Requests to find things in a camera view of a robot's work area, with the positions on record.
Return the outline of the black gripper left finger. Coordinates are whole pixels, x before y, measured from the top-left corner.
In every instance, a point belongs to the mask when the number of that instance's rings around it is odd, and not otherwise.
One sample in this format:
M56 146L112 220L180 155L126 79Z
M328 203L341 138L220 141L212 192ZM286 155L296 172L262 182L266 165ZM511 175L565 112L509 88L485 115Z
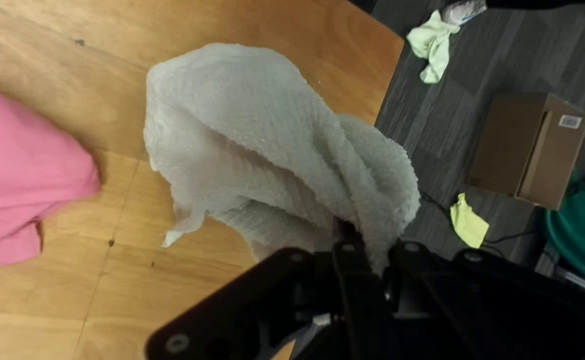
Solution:
M328 314L320 259L284 248L150 335L146 360L272 360Z

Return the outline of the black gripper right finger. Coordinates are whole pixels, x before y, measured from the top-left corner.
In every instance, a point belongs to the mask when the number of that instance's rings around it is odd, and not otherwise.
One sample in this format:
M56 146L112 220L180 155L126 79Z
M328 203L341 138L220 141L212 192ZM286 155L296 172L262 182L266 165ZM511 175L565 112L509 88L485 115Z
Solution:
M489 253L397 241L375 272L345 228L333 268L353 360L585 360L585 290Z

